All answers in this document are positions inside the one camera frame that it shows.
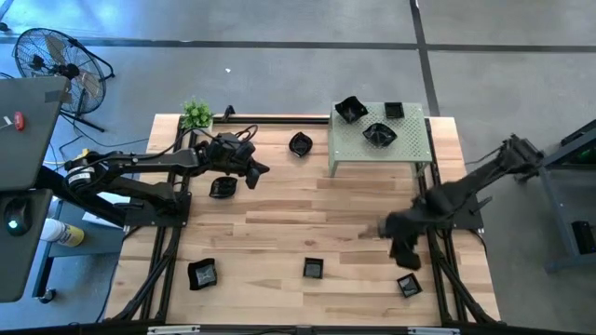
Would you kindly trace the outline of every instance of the white bottle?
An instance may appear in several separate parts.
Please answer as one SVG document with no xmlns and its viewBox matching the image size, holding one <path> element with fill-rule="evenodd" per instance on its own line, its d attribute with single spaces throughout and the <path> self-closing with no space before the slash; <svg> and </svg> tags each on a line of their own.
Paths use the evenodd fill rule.
<svg viewBox="0 0 596 335">
<path fill-rule="evenodd" d="M 85 232 L 80 228 L 58 220 L 46 219 L 44 229 L 39 238 L 48 242 L 56 242 L 66 247 L 76 247 L 83 242 L 84 237 Z"/>
</svg>

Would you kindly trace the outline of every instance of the red button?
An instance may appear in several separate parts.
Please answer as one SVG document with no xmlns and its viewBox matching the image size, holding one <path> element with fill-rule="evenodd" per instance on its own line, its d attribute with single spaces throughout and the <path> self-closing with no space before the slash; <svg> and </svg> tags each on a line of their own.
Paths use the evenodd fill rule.
<svg viewBox="0 0 596 335">
<path fill-rule="evenodd" d="M 25 118 L 21 112 L 15 112 L 15 128 L 18 131 L 25 129 Z"/>
</svg>

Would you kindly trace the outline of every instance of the green plant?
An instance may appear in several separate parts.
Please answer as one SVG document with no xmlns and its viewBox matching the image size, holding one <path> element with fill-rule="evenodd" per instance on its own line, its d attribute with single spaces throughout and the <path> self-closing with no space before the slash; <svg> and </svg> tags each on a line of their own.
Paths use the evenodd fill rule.
<svg viewBox="0 0 596 335">
<path fill-rule="evenodd" d="M 196 102 L 193 98 L 190 102 L 185 101 L 183 108 L 183 128 L 208 127 L 211 124 L 213 114 L 206 102 Z"/>
</svg>

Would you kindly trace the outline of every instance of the potted plant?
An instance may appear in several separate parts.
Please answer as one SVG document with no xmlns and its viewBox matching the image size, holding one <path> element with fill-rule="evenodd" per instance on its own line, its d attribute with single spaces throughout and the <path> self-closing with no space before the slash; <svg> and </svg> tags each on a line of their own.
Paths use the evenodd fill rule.
<svg viewBox="0 0 596 335">
<path fill-rule="evenodd" d="M 211 133 L 213 129 L 213 114 L 206 102 L 196 102 L 196 99 L 193 98 L 190 102 L 185 101 L 183 108 L 183 128 L 201 128 L 205 132 Z"/>
</svg>

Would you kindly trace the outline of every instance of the wooden table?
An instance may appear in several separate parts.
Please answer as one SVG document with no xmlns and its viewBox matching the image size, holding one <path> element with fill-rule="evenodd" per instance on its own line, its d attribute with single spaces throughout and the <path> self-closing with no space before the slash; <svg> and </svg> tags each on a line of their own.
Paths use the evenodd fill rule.
<svg viewBox="0 0 596 335">
<path fill-rule="evenodd" d="M 177 114 L 157 114 L 148 153 L 175 138 Z M 440 175 L 455 181 L 466 174 L 455 121 L 430 118 Z M 246 125 L 215 125 L 215 132 Z M 303 131 L 315 143 L 297 158 L 290 138 Z M 183 229 L 173 279 L 169 324 L 262 324 L 344 326 L 432 326 L 440 323 L 427 240 L 416 247 L 423 267 L 416 276 L 424 292 L 404 299 L 396 279 L 410 271 L 387 256 L 389 241 L 359 238 L 389 211 L 408 208 L 416 194 L 407 164 L 344 164 L 328 178 L 327 126 L 260 125 L 252 140 L 255 159 L 271 167 L 254 191 L 238 181 L 231 199 L 209 198 L 221 174 L 191 181 L 193 206 Z M 144 174 L 145 182 L 166 174 Z M 147 276 L 156 229 L 145 227 L 122 247 L 106 316 L 120 312 Z M 489 315 L 498 318 L 489 268 L 481 243 L 454 232 L 462 280 Z M 305 257 L 325 260 L 324 278 L 303 278 Z M 216 287 L 190 291 L 189 262 L 215 258 Z M 161 292 L 154 296 L 154 310 Z M 452 315 L 451 286 L 446 285 Z"/>
</svg>

